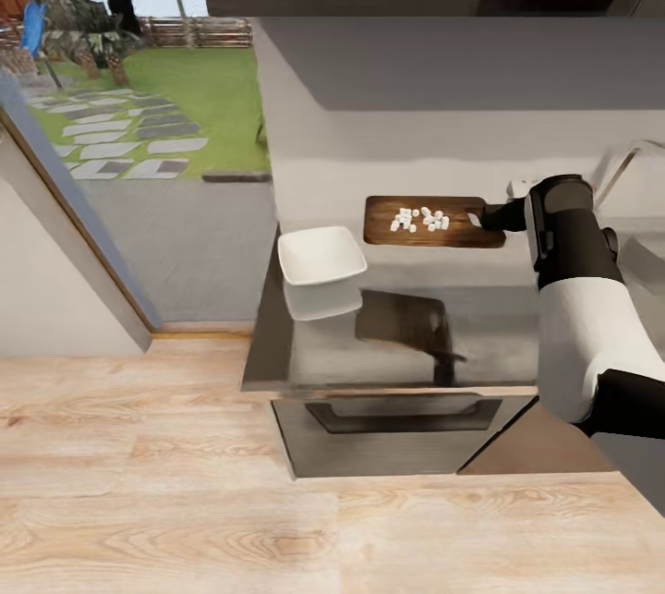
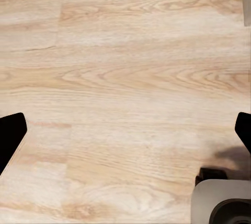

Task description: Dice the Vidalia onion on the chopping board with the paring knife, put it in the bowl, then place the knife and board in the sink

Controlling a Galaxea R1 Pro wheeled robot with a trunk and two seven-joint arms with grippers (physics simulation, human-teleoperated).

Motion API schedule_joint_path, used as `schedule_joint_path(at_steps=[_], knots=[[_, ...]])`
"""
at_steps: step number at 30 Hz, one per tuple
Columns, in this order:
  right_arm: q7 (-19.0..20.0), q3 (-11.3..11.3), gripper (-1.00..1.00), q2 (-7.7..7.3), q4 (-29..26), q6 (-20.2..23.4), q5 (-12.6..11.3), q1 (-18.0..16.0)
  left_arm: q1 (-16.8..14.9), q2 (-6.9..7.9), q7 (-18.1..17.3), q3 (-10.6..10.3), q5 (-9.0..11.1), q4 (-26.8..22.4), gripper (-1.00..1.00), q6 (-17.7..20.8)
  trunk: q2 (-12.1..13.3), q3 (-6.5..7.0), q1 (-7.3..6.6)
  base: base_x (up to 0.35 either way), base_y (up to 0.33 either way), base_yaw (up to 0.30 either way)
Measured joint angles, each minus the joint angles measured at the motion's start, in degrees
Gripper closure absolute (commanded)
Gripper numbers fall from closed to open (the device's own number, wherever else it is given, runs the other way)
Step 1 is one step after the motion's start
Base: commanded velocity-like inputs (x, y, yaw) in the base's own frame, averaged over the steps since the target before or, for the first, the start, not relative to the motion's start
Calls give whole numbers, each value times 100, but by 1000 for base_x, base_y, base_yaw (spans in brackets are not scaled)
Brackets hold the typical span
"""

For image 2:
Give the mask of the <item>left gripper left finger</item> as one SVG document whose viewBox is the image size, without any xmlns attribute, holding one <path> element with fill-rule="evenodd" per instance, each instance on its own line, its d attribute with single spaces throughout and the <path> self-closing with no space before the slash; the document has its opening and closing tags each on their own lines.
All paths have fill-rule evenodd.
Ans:
<svg viewBox="0 0 251 224">
<path fill-rule="evenodd" d="M 0 118 L 0 175 L 27 133 L 22 112 Z"/>
</svg>

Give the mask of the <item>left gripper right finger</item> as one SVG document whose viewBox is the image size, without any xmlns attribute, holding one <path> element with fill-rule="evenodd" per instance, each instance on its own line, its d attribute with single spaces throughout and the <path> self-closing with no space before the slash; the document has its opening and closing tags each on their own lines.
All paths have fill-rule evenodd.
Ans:
<svg viewBox="0 0 251 224">
<path fill-rule="evenodd" d="M 244 112 L 238 114 L 235 132 L 251 153 L 251 114 Z"/>
</svg>

